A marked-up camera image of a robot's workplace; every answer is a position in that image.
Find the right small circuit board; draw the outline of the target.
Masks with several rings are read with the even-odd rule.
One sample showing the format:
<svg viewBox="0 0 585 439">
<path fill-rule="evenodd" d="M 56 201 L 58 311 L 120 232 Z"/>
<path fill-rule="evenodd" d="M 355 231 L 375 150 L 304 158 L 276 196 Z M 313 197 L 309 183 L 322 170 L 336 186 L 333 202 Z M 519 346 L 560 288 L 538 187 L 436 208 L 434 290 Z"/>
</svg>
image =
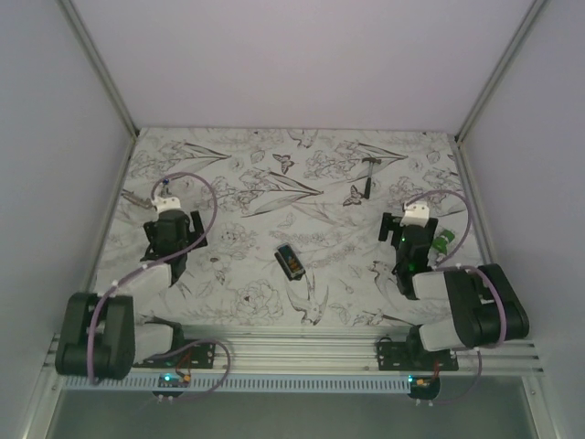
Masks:
<svg viewBox="0 0 585 439">
<path fill-rule="evenodd" d="M 410 391 L 428 389 L 433 386 L 440 378 L 438 376 L 408 376 Z"/>
</svg>

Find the aluminium rail frame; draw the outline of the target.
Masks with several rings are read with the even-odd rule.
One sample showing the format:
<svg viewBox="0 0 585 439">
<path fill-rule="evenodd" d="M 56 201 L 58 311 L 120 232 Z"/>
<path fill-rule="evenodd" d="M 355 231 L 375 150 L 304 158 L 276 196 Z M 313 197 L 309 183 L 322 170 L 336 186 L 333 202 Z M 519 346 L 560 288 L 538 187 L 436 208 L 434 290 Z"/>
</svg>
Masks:
<svg viewBox="0 0 585 439">
<path fill-rule="evenodd" d="M 162 366 L 155 366 L 153 354 L 165 352 L 156 350 L 162 343 L 161 336 L 155 335 L 162 325 L 144 324 L 135 329 L 137 336 L 137 359 L 146 359 L 142 369 L 175 369 L 179 359 L 162 359 Z M 171 335 L 164 327 L 161 332 Z M 208 343 L 221 342 L 229 351 L 233 372 L 251 373 L 324 373 L 349 374 L 378 371 L 376 344 L 383 341 L 404 341 L 408 334 L 406 327 L 223 327 L 187 326 L 186 337 L 194 340 L 211 339 Z M 217 372 L 228 368 L 228 354 L 219 345 L 205 353 L 205 360 L 191 360 L 196 366 L 209 363 Z M 537 355 L 534 343 L 529 340 L 508 341 L 499 348 L 481 348 L 483 375 L 485 376 L 529 376 L 544 375 L 544 368 Z M 456 359 L 458 370 L 448 371 L 440 366 L 441 374 L 469 375 L 475 371 L 477 357 L 471 351 L 453 352 L 449 359 Z"/>
</svg>

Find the green plastic connector part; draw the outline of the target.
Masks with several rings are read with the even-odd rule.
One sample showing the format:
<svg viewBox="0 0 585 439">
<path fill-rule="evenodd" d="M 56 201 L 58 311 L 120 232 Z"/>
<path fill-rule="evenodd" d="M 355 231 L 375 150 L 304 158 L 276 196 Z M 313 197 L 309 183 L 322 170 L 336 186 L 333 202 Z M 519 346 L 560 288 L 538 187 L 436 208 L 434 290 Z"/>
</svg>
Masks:
<svg viewBox="0 0 585 439">
<path fill-rule="evenodd" d="M 432 241 L 431 247 L 438 253 L 446 255 L 449 246 L 455 239 L 455 234 L 451 230 L 442 230 Z"/>
</svg>

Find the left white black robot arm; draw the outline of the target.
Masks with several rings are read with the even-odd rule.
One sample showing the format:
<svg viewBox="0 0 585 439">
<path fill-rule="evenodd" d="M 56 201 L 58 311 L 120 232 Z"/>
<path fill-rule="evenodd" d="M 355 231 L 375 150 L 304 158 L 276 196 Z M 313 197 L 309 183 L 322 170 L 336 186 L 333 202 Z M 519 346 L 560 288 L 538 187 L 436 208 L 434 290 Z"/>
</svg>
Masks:
<svg viewBox="0 0 585 439">
<path fill-rule="evenodd" d="M 104 294 L 70 297 L 55 358 L 58 374 L 97 383 L 121 380 L 146 360 L 157 359 L 168 368 L 185 360 L 181 325 L 143 316 L 137 307 L 179 281 L 188 254 L 207 246 L 208 229 L 198 212 L 182 209 L 177 197 L 154 197 L 152 204 L 157 218 L 144 224 L 148 246 L 140 267 L 113 282 Z"/>
</svg>

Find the small black hammer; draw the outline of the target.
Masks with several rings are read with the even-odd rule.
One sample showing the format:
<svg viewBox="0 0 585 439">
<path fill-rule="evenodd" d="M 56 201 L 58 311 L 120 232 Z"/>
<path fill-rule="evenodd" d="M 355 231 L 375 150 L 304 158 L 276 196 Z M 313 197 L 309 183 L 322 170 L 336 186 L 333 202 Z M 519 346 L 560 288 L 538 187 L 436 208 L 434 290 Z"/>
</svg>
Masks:
<svg viewBox="0 0 585 439">
<path fill-rule="evenodd" d="M 372 183 L 374 165 L 380 164 L 381 160 L 378 158 L 375 158 L 373 156 L 369 156 L 369 157 L 364 157 L 362 159 L 362 162 L 368 164 L 367 178 L 366 178 L 366 184 L 365 184 L 365 189 L 364 189 L 364 199 L 369 199 L 370 193 L 371 193 L 371 183 Z"/>
</svg>

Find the floral patterned table mat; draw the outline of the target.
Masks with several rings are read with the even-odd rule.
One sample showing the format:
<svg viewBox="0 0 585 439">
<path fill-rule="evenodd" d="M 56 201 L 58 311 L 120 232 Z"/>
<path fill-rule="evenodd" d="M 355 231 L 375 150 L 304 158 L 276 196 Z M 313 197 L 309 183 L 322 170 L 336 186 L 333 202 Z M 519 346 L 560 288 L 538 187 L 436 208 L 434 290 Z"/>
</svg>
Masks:
<svg viewBox="0 0 585 439">
<path fill-rule="evenodd" d="M 364 199 L 368 164 L 371 193 Z M 179 281 L 137 310 L 185 325 L 356 327 L 390 320 L 374 284 L 374 261 L 393 263 L 378 240 L 384 212 L 424 195 L 451 230 L 446 255 L 431 264 L 479 265 L 466 226 L 463 186 L 447 134 L 360 130 L 146 128 L 123 188 L 148 198 L 170 178 L 169 195 L 211 225 L 208 246 L 190 252 Z M 134 270 L 148 245 L 143 225 L 155 211 L 120 196 L 95 282 L 105 291 Z M 275 259 L 290 244 L 305 269 L 290 281 Z"/>
</svg>

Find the metal clip with blue bead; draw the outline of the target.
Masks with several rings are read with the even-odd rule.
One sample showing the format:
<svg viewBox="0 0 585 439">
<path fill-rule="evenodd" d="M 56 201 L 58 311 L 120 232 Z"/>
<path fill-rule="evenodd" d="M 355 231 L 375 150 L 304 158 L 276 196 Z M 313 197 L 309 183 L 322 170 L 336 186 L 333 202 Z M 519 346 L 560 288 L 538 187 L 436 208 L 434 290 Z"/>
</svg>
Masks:
<svg viewBox="0 0 585 439">
<path fill-rule="evenodd" d="M 151 195 L 148 198 L 139 196 L 134 191 L 126 188 L 122 189 L 121 195 L 124 199 L 137 207 L 162 213 L 164 211 L 175 209 L 180 205 L 176 198 L 169 195 L 169 183 L 169 177 L 160 180 L 154 185 Z"/>
</svg>

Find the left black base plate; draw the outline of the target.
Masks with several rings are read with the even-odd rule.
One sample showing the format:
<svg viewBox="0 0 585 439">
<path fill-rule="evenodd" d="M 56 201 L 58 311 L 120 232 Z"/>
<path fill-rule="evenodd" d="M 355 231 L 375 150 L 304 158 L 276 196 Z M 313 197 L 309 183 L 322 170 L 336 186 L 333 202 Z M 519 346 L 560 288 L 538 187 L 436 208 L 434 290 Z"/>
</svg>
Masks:
<svg viewBox="0 0 585 439">
<path fill-rule="evenodd" d="M 179 348 L 173 348 L 174 355 L 155 354 L 133 364 L 138 369 L 212 369 L 216 353 L 214 343 L 198 344 L 188 340 Z"/>
</svg>

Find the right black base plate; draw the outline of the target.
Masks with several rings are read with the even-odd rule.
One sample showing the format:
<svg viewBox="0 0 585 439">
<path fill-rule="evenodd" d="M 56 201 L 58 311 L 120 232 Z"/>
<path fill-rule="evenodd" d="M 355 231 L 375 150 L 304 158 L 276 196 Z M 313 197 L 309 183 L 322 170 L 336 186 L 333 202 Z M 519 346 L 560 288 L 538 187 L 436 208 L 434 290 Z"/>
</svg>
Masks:
<svg viewBox="0 0 585 439">
<path fill-rule="evenodd" d="M 458 360 L 449 349 L 428 352 L 418 342 L 381 338 L 375 344 L 378 369 L 384 371 L 457 371 Z"/>
</svg>

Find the black fuse box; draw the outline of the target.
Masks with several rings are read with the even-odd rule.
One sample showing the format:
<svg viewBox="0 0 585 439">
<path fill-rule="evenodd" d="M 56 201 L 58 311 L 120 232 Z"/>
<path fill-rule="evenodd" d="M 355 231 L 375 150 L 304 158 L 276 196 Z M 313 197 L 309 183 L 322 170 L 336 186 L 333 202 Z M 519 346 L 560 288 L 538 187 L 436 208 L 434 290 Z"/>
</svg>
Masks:
<svg viewBox="0 0 585 439">
<path fill-rule="evenodd" d="M 305 269 L 290 244 L 282 244 L 276 248 L 275 259 L 290 281 L 300 281 Z"/>
</svg>

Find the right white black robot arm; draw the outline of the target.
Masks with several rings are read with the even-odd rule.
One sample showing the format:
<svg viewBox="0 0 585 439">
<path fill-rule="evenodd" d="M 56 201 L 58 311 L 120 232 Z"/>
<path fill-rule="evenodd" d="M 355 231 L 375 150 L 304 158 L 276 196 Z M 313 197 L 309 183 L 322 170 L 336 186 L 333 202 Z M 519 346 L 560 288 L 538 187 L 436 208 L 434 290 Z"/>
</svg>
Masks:
<svg viewBox="0 0 585 439">
<path fill-rule="evenodd" d="M 378 342 L 381 369 L 456 370 L 457 351 L 494 348 L 529 333 L 527 312 L 499 264 L 431 266 L 437 226 L 424 202 L 382 216 L 378 239 L 390 243 L 395 261 L 374 261 L 370 270 L 390 320 L 409 333 L 402 341 Z"/>
</svg>

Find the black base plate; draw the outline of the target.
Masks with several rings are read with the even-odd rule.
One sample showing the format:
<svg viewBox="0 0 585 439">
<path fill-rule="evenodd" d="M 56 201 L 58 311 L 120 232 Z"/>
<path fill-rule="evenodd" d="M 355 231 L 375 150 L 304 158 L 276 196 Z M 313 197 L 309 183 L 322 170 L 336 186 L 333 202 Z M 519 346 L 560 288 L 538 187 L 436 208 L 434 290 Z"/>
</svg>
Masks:
<svg viewBox="0 0 585 439">
<path fill-rule="evenodd" d="M 458 360 L 449 349 L 428 352 L 418 342 L 381 338 L 375 344 L 378 369 L 384 371 L 457 371 Z"/>
<path fill-rule="evenodd" d="M 188 340 L 179 348 L 173 348 L 174 355 L 155 354 L 133 364 L 138 369 L 212 369 L 216 353 L 214 343 L 198 344 Z"/>
</svg>

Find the small circuit board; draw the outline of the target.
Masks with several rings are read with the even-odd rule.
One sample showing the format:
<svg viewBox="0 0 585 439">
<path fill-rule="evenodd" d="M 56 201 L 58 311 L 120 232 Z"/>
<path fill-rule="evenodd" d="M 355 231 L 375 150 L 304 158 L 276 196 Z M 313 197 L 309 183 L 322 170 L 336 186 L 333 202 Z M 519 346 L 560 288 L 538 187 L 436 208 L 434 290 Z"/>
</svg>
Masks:
<svg viewBox="0 0 585 439">
<path fill-rule="evenodd" d="M 159 375 L 157 387 L 161 389 L 184 389 L 190 386 L 191 376 L 166 372 Z"/>
<path fill-rule="evenodd" d="M 428 389 L 433 386 L 440 378 L 438 376 L 408 376 L 410 391 Z"/>
</svg>

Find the left small circuit board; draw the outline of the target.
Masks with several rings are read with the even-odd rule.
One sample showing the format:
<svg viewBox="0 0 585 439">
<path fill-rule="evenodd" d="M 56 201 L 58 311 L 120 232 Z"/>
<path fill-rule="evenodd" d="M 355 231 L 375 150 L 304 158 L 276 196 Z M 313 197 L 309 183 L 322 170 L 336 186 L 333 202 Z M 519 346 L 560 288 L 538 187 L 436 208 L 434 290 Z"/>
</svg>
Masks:
<svg viewBox="0 0 585 439">
<path fill-rule="evenodd" d="M 159 375 L 157 387 L 161 389 L 184 389 L 190 386 L 191 376 L 166 372 Z"/>
</svg>

